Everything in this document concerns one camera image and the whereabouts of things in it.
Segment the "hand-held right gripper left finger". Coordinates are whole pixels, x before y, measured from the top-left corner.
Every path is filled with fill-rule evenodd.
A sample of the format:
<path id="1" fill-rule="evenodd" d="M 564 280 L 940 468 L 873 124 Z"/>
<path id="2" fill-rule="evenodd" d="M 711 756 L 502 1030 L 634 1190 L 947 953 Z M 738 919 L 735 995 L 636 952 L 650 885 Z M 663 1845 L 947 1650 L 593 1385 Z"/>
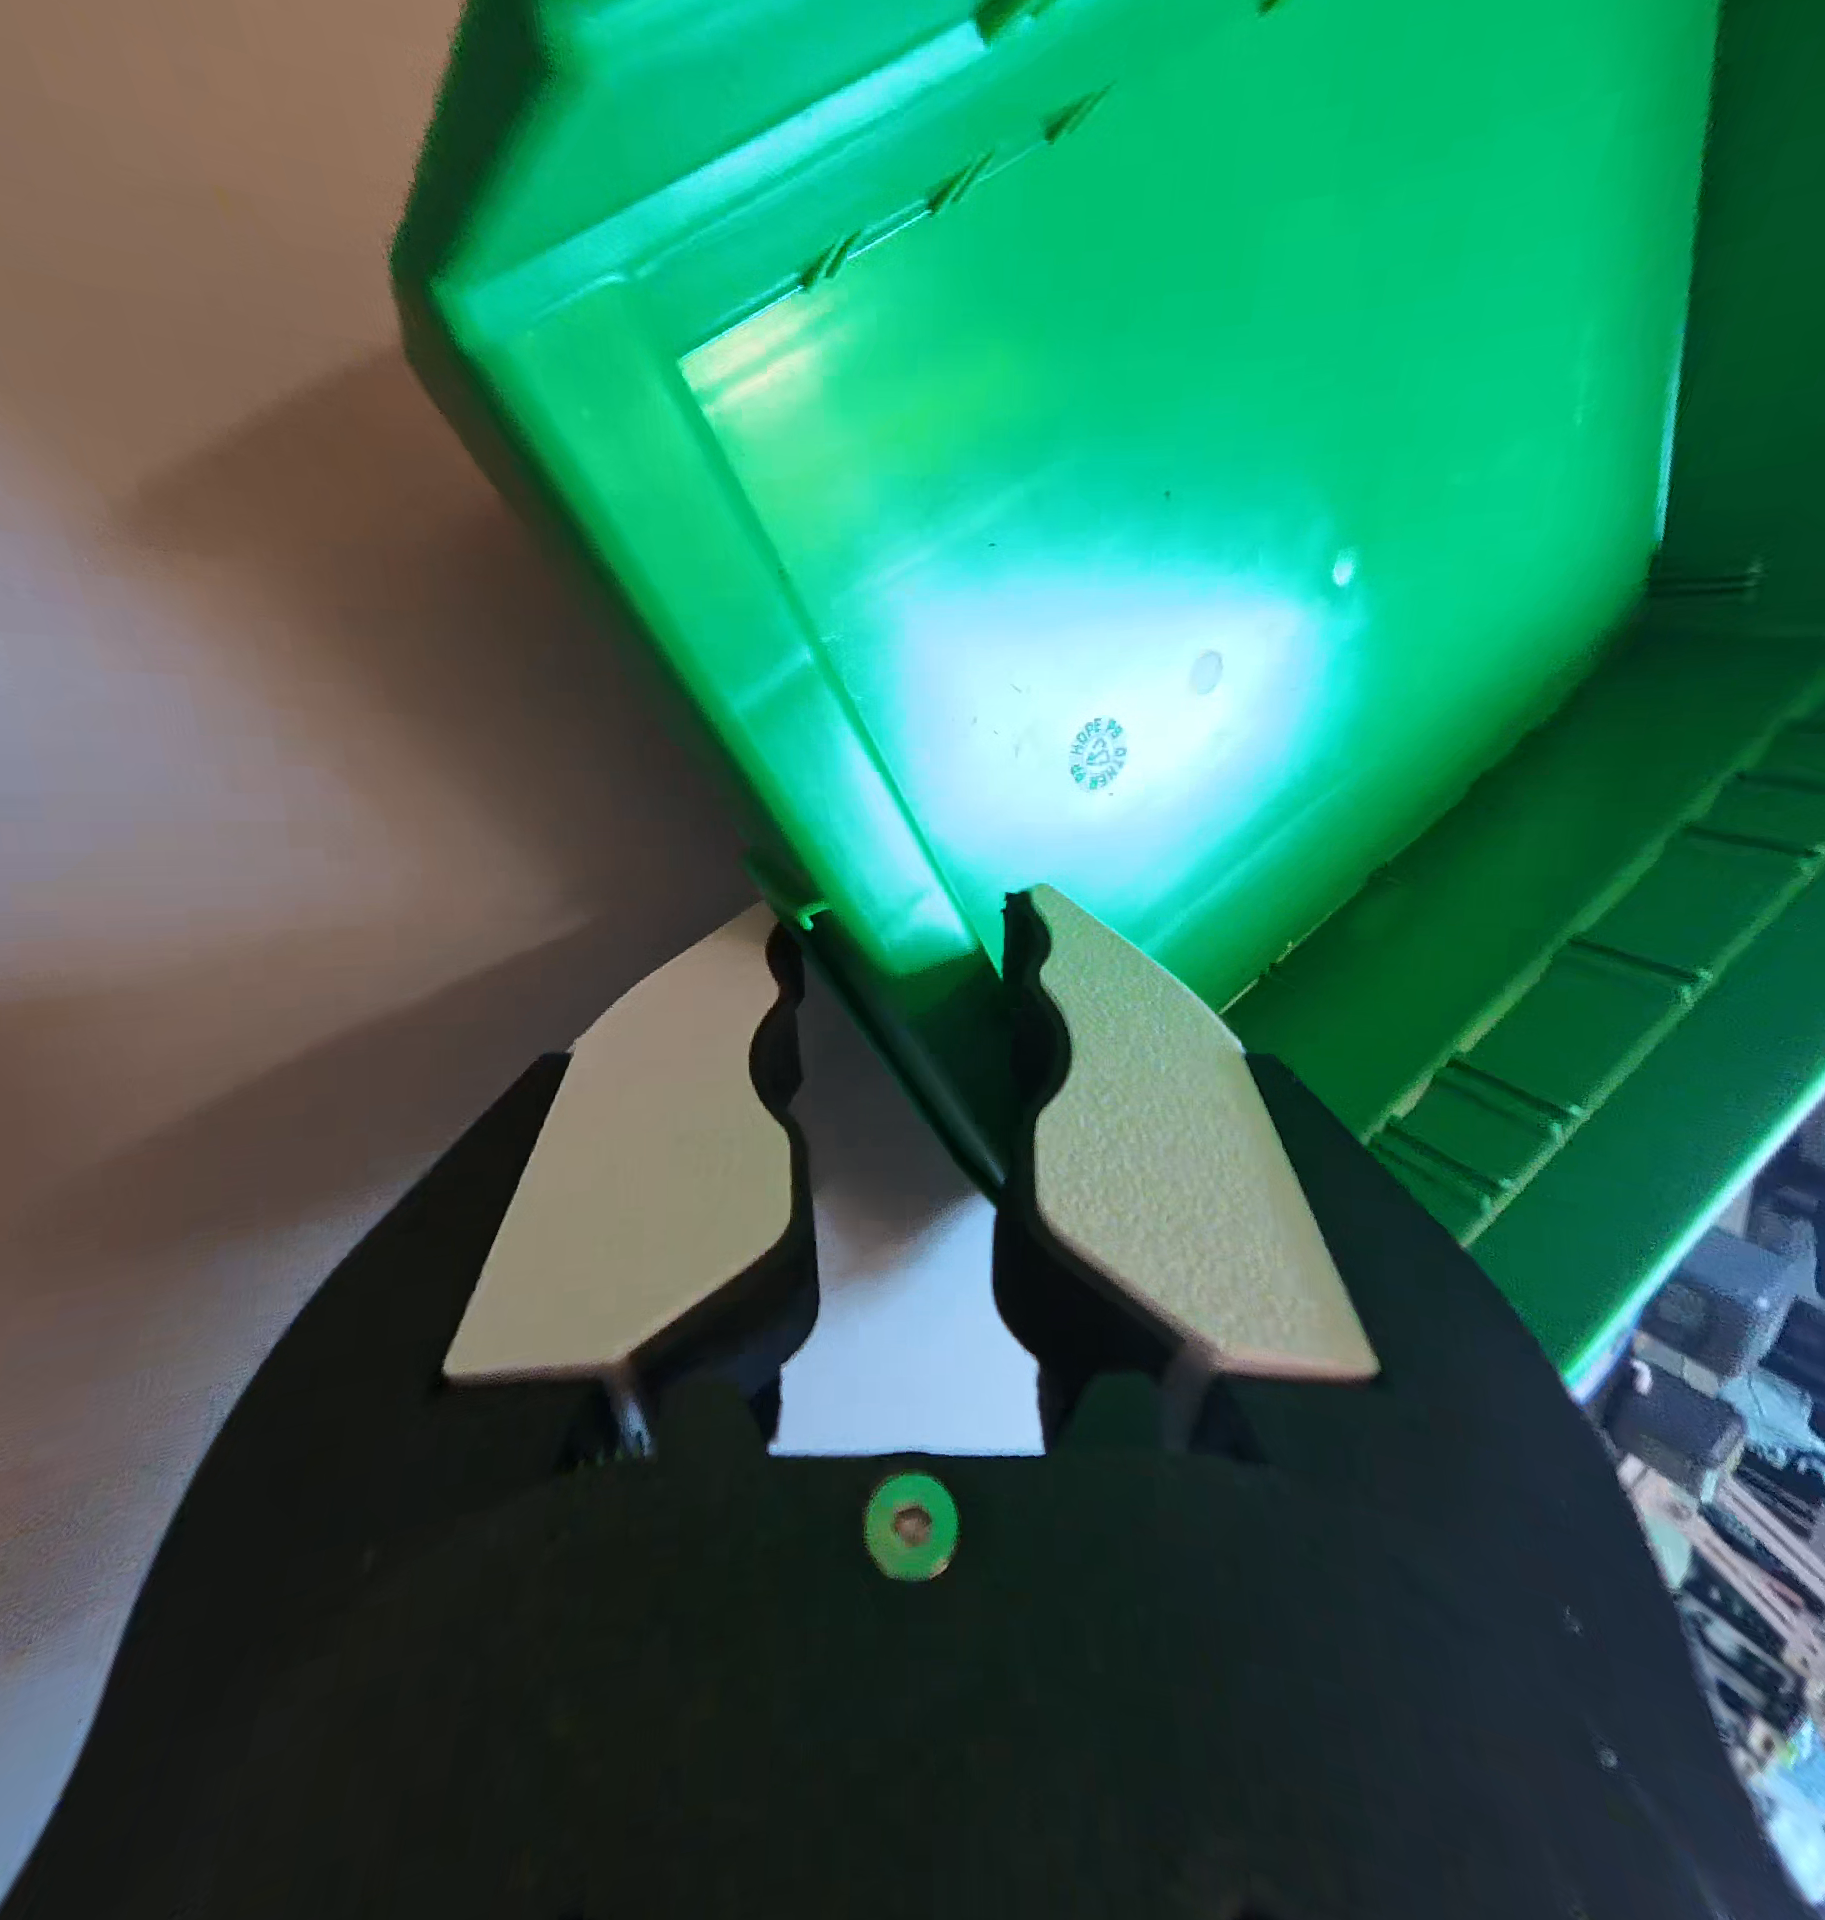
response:
<path id="1" fill-rule="evenodd" d="M 444 1360 L 454 1385 L 679 1380 L 756 1395 L 821 1306 L 804 959 L 746 908 L 573 1047 Z"/>

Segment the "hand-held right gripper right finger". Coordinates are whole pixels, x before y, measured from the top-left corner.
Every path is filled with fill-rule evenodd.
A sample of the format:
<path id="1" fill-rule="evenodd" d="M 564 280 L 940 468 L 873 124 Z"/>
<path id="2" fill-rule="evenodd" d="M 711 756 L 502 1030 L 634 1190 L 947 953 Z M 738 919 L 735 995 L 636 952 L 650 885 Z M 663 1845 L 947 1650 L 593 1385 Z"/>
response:
<path id="1" fill-rule="evenodd" d="M 1057 888 L 1005 902 L 1017 1099 L 994 1288 L 1046 1398 L 1099 1378 L 1358 1387 L 1380 1357 L 1244 1048 Z"/>

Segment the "green plastic bin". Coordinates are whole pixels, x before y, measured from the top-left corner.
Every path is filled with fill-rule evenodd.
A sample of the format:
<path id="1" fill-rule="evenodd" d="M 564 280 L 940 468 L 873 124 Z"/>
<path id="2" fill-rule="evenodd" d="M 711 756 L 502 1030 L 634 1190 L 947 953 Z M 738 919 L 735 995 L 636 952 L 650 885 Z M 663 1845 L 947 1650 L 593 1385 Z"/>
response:
<path id="1" fill-rule="evenodd" d="M 1825 4 L 467 4 L 392 278 L 983 1188 L 1036 880 L 1570 1382 L 1825 1090 Z"/>

